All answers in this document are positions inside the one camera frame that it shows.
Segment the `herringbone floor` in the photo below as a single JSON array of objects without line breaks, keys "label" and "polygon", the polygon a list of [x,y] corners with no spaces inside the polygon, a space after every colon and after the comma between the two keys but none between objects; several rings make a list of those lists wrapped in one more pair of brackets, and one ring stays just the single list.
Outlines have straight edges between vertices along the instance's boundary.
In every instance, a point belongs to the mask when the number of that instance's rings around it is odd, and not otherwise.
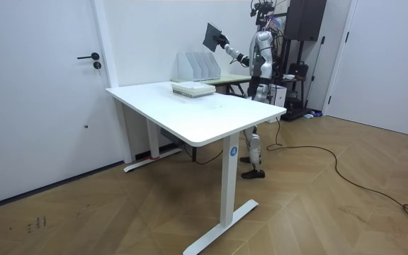
[{"label": "herringbone floor", "polygon": [[[263,147],[277,125],[260,126]],[[408,203],[408,136],[330,117],[284,123],[285,145],[338,155],[351,180]],[[241,141],[241,155],[246,154]],[[221,142],[199,150],[201,161]],[[202,254],[408,254],[408,217],[343,181],[317,149],[263,153],[267,178],[237,179],[236,207],[260,206]],[[221,158],[185,153],[123,173],[123,166],[0,207],[0,254],[181,254],[218,223]],[[239,164],[239,172],[249,170]]]}]

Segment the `desk top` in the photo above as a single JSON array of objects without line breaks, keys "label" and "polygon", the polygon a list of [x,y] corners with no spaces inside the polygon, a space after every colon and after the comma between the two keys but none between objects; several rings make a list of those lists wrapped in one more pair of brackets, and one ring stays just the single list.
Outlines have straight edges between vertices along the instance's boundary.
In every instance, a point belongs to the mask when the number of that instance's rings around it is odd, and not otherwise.
[{"label": "desk top", "polygon": [[271,118],[286,109],[214,93],[188,98],[171,82],[106,89],[116,99],[194,147],[201,147]]},{"label": "desk top", "polygon": [[[219,84],[226,84],[230,82],[248,82],[250,80],[251,80],[250,76],[237,75],[237,74],[222,74],[220,79],[197,81],[197,82],[202,83],[202,84],[209,84],[209,85],[219,85]],[[171,81],[185,82],[184,80],[181,80],[179,78],[173,78],[171,79]]]}]

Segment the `paper stack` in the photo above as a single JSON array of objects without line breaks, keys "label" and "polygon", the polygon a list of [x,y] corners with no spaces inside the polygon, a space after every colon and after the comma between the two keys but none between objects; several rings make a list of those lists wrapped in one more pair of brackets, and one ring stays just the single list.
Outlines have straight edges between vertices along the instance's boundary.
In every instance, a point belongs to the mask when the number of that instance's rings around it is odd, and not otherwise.
[{"label": "paper stack", "polygon": [[200,96],[208,96],[216,92],[212,85],[201,84],[194,81],[173,83],[173,92],[189,98],[197,98]]}]

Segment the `white door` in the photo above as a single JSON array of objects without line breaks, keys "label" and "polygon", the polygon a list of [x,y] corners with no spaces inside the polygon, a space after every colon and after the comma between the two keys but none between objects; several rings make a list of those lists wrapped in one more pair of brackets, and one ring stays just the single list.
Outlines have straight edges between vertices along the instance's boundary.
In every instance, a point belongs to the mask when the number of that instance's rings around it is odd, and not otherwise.
[{"label": "white door", "polygon": [[408,1],[358,0],[331,94],[327,115],[408,134]]},{"label": "white door", "polygon": [[122,159],[91,0],[0,0],[0,200]]}]

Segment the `white file holder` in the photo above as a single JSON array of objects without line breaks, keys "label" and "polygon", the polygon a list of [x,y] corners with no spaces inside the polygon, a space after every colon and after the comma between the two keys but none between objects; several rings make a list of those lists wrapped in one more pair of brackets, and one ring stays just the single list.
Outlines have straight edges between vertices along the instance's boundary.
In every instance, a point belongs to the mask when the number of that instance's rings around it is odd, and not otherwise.
[{"label": "white file holder", "polygon": [[201,80],[203,80],[203,81],[209,80],[210,79],[209,69],[207,68],[207,66],[204,63],[203,56],[198,52],[193,52],[191,54],[193,54],[193,56],[195,57],[196,62],[199,65],[199,68],[201,69]]},{"label": "white file holder", "polygon": [[202,80],[201,68],[191,52],[182,52],[177,54],[178,77],[184,81]]},{"label": "white file holder", "polygon": [[203,59],[204,64],[205,64],[205,67],[207,67],[207,69],[209,70],[209,76],[208,76],[208,78],[209,78],[209,79],[216,79],[216,76],[217,76],[216,72],[217,72],[217,70],[215,70],[215,68],[214,68],[212,62],[210,61],[210,59],[209,59],[207,53],[199,53],[199,55],[200,55],[201,58]]},{"label": "white file holder", "polygon": [[208,53],[203,53],[209,59],[209,63],[212,65],[212,68],[214,70],[214,75],[212,76],[213,79],[219,79],[221,78],[221,68],[217,63],[217,60],[213,57],[213,54],[208,52]]},{"label": "white file holder", "polygon": [[180,80],[206,81],[221,77],[221,69],[212,53],[181,52],[177,58]]}]

